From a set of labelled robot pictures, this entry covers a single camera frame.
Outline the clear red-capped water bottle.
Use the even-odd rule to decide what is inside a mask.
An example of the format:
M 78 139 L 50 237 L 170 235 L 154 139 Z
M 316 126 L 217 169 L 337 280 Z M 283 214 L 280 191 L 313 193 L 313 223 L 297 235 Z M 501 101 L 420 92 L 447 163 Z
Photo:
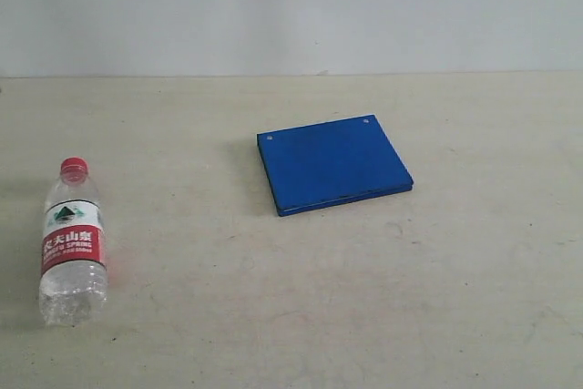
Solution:
M 76 326 L 107 300 L 105 232 L 97 186 L 86 161 L 65 159 L 46 195 L 39 308 L 47 326 Z

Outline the blue book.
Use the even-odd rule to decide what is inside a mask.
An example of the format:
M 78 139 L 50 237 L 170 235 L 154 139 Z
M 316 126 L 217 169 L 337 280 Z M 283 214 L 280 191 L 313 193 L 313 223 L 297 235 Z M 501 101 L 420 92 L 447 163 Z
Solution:
M 373 114 L 259 133 L 275 208 L 285 217 L 413 189 Z

